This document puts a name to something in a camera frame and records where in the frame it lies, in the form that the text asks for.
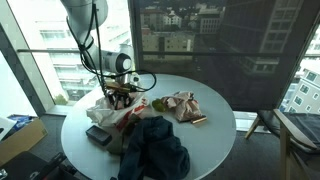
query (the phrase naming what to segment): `office building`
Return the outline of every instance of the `office building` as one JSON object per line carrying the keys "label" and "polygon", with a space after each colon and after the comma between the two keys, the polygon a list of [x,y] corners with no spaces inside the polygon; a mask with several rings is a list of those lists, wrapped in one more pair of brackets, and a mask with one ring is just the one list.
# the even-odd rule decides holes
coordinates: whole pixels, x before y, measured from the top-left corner
{"label": "office building", "polygon": [[317,28],[315,35],[313,36],[310,45],[307,49],[304,60],[320,60],[320,27]]}
{"label": "office building", "polygon": [[[21,3],[10,2],[18,21],[23,17],[20,26],[29,46],[35,49],[77,50],[77,44],[65,22],[67,14],[61,2],[30,2],[26,6],[32,6],[35,3],[47,7],[39,9],[42,16],[33,13],[22,15],[24,11],[19,11]],[[125,22],[112,19],[112,16],[115,16],[114,13],[110,13],[109,16],[111,18],[107,20],[108,23],[100,26],[100,29],[103,29],[100,32],[101,40],[104,41],[102,49],[114,51],[119,49],[120,44],[131,43],[131,33]],[[91,35],[97,39],[94,31]],[[73,104],[72,101],[78,101],[99,85],[96,76],[83,67],[78,53],[34,53],[34,56],[53,97],[61,94],[70,104]]]}
{"label": "office building", "polygon": [[320,113],[320,61],[305,60],[301,63],[300,78],[285,111]]}
{"label": "office building", "polygon": [[174,13],[172,10],[170,14],[166,14],[163,16],[164,26],[172,26],[176,25],[181,28],[182,18]]}
{"label": "office building", "polygon": [[[220,40],[229,51],[282,53],[303,1],[227,1]],[[271,75],[278,58],[235,59],[248,75]]]}
{"label": "office building", "polygon": [[217,34],[222,20],[222,9],[201,8],[198,13],[200,34]]}
{"label": "office building", "polygon": [[[142,35],[144,51],[193,52],[195,35],[187,32],[156,32]],[[145,55],[145,61],[190,61],[192,56]]]}
{"label": "office building", "polygon": [[158,9],[143,9],[140,11],[141,27],[149,27],[152,31],[163,30],[165,13]]}

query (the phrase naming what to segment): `chair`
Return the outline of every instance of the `chair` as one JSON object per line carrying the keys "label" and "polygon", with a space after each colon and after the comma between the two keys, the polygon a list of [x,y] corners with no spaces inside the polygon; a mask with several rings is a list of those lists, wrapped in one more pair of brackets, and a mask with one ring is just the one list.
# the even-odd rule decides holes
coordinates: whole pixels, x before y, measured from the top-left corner
{"label": "chair", "polygon": [[63,153],[58,153],[50,162],[46,162],[29,151],[24,151],[0,166],[0,170],[6,171],[7,177],[4,179],[8,180],[77,180],[78,178],[73,176],[77,170],[72,166],[61,164],[65,159],[66,156]]}
{"label": "chair", "polygon": [[258,116],[247,132],[249,139],[258,125],[264,125],[272,134],[280,138],[280,175],[290,179],[290,163],[296,168],[299,179],[309,179],[303,168],[320,171],[320,115],[258,111]]}

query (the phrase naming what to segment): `wooden chair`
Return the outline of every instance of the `wooden chair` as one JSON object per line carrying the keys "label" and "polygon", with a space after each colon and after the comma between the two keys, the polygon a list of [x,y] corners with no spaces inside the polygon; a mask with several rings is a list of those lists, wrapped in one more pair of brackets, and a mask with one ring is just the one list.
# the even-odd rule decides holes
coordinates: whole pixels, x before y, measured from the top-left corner
{"label": "wooden chair", "polygon": [[281,179],[290,179],[290,164],[298,171],[299,179],[309,179],[303,164],[320,171],[320,115],[258,111],[258,116],[247,132],[249,139],[258,125],[280,138]]}

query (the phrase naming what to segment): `cardboard box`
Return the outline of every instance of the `cardboard box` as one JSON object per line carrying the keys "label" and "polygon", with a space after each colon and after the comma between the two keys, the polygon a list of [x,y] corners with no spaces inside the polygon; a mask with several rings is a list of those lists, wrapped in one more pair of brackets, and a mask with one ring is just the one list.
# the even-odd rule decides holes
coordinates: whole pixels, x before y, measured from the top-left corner
{"label": "cardboard box", "polygon": [[19,153],[30,150],[47,134],[43,122],[39,118],[34,118],[30,124],[0,142],[0,166]]}

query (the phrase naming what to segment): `white round table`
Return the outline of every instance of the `white round table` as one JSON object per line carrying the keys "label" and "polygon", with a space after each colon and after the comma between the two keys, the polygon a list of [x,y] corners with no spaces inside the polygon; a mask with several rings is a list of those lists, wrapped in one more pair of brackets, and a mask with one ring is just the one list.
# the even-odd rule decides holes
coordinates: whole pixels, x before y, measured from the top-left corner
{"label": "white round table", "polygon": [[[220,94],[200,82],[173,75],[156,76],[156,86],[146,93],[150,102],[177,91],[192,91],[201,112],[208,118],[193,125],[178,123],[171,113],[158,114],[173,123],[174,135],[188,149],[191,168],[185,179],[203,178],[224,161],[233,146],[236,137],[234,114]],[[150,75],[140,78],[143,87],[153,83]],[[101,97],[101,89],[96,88],[75,104],[63,123],[61,141],[64,153],[81,173],[94,180],[109,180],[118,175],[120,157],[90,142],[85,133],[93,125],[86,116],[86,109]]]}

